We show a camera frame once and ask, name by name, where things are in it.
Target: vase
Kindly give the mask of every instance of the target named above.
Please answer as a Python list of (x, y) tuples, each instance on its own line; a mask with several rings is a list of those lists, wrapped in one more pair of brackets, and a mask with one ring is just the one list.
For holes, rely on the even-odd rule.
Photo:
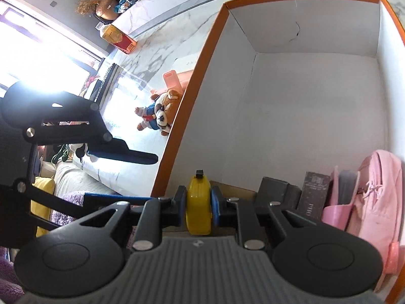
[(110, 21), (117, 19), (118, 14), (114, 12), (114, 8), (117, 4), (117, 0), (101, 0), (96, 8), (97, 16)]

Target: white marble countertop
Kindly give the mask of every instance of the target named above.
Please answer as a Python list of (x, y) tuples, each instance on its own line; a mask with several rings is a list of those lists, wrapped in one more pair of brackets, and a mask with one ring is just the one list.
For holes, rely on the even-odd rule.
[[(215, 17), (226, 1), (229, 0), (214, 0), (184, 12), (136, 37), (138, 45), (131, 54), (119, 51), (115, 55), (114, 62), (126, 74), (110, 88), (103, 114), (114, 137), (124, 139), (131, 149), (162, 156), (167, 138), (151, 129), (137, 131), (140, 118), (134, 109), (151, 103), (149, 90), (165, 86), (162, 76), (172, 69), (177, 58), (195, 54), (197, 60)], [(388, 1), (404, 24), (405, 0)], [(150, 196), (159, 163), (144, 166), (104, 159), (91, 163), (84, 157), (82, 166), (90, 175), (123, 195)], [(153, 196), (162, 195), (164, 193), (153, 193)]]

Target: yellow object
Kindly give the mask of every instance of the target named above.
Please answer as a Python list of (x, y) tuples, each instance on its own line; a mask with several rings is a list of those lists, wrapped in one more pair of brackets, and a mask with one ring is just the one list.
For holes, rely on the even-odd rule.
[(197, 170), (187, 188), (186, 223), (190, 234), (211, 233), (211, 185), (202, 170)]
[[(35, 177), (35, 183), (33, 184), (36, 188), (45, 191), (46, 193), (52, 194), (55, 190), (55, 181), (52, 178), (44, 178), (44, 177)], [(42, 217), (43, 219), (49, 220), (51, 216), (51, 209), (40, 205), (35, 201), (31, 201), (31, 213)], [(41, 235), (47, 234), (48, 231), (38, 227), (36, 230), (36, 236), (40, 237)]]
[(108, 43), (129, 54), (136, 46), (136, 41), (120, 31), (114, 25), (105, 25), (100, 28), (100, 36)]

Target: stuffed teddy bear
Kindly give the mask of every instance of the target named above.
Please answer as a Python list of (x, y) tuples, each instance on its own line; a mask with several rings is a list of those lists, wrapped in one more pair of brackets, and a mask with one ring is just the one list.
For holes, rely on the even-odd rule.
[(180, 106), (181, 96), (178, 91), (173, 89), (161, 95), (153, 94), (151, 99), (154, 102), (151, 105), (135, 109), (135, 114), (143, 118), (136, 128), (138, 130), (145, 128), (161, 130), (162, 136), (168, 136)]

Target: dried flower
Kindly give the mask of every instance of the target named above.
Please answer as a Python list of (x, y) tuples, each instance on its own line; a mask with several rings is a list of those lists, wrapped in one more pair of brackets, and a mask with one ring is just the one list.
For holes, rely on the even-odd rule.
[(81, 15), (92, 14), (96, 11), (98, 0), (80, 0), (76, 12)]

